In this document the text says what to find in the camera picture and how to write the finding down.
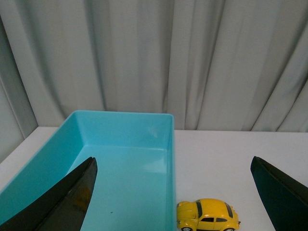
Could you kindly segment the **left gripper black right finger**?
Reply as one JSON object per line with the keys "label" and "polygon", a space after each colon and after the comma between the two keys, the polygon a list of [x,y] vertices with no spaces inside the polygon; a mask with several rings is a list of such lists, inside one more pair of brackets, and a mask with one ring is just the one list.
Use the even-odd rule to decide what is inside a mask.
{"label": "left gripper black right finger", "polygon": [[250,170],[263,206],[277,231],[308,229],[308,188],[260,157]]}

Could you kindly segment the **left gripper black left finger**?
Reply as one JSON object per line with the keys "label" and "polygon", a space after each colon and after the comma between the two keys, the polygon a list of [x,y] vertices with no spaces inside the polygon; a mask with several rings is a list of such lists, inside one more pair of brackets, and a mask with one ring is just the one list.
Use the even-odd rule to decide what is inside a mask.
{"label": "left gripper black left finger", "polygon": [[1,224],[2,231],[79,231],[87,213],[98,166],[89,157],[37,200]]}

